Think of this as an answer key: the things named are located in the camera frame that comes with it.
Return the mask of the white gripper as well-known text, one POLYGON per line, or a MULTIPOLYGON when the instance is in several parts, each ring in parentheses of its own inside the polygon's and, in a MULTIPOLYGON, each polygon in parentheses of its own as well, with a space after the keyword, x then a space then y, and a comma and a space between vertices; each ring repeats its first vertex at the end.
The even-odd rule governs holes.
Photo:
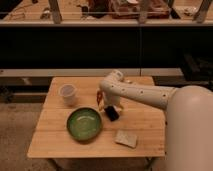
POLYGON ((106 107, 108 106, 116 106, 116 109, 118 111, 123 111, 124 107, 120 103, 120 97, 110 94, 110 93, 105 93, 103 95, 104 103, 100 103, 98 105, 99 111, 103 111, 106 107))

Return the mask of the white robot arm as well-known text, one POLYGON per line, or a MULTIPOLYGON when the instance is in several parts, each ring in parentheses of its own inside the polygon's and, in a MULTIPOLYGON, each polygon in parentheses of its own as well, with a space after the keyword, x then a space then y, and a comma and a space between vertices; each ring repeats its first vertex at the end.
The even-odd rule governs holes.
POLYGON ((123 97, 164 111, 166 171, 213 171, 213 91, 127 83, 119 70, 99 88, 105 107, 120 106, 123 97))

